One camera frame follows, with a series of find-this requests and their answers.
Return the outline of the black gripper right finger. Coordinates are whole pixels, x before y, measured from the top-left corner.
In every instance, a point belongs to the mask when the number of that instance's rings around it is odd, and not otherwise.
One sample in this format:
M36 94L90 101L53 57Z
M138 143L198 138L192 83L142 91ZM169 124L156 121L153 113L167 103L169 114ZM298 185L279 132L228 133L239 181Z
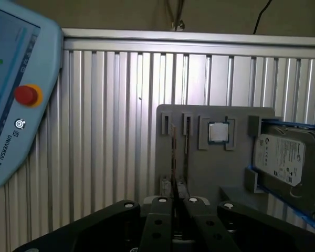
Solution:
M315 234L235 202L211 211L199 198L184 206L192 222L196 251L315 251Z

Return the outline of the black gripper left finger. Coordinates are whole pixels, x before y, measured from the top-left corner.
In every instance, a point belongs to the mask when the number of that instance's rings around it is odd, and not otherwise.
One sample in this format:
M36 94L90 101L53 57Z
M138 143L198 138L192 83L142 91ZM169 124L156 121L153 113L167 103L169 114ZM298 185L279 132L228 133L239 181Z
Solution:
M173 202L122 200L25 243L16 251L171 251Z

